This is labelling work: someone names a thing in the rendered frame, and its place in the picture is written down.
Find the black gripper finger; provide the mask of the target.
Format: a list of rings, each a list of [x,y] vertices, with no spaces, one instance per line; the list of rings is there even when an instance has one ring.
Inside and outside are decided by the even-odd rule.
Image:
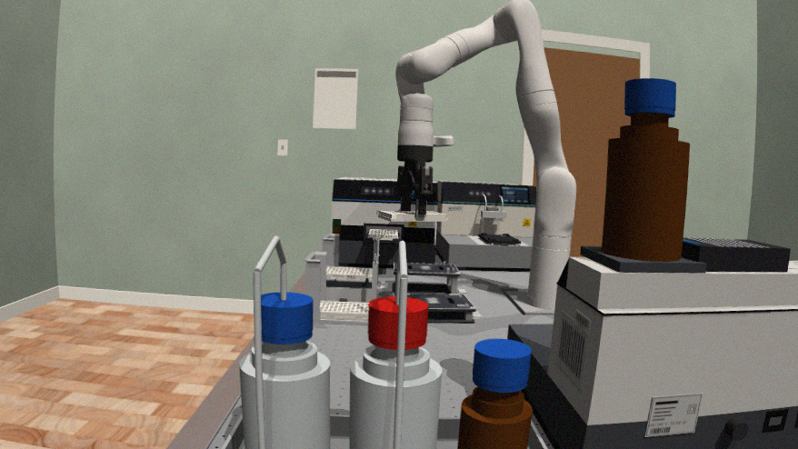
[[[401,195],[401,211],[411,211],[411,195],[413,189],[406,184],[407,170],[404,166],[398,167],[397,193]]]
[[[407,171],[407,176],[417,198],[415,200],[415,216],[425,218],[427,199],[433,195],[433,168],[431,166],[420,166],[419,184],[415,183],[412,170]]]

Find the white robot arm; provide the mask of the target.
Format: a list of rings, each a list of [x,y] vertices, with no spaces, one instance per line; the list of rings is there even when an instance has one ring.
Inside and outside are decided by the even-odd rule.
[[[564,158],[539,16],[529,0],[512,0],[478,26],[454,32],[399,59],[395,71],[401,101],[398,145],[454,145],[450,135],[434,136],[434,103],[424,94],[424,83],[488,48],[514,41],[520,51],[515,91],[534,153],[537,181],[527,303],[555,309],[557,282],[570,257],[576,182]]]

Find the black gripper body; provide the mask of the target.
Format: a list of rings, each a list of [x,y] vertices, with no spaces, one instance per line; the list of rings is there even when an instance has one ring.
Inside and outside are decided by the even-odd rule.
[[[420,166],[433,161],[433,147],[428,145],[398,145],[397,160],[404,162],[404,170],[412,170],[419,184]]]

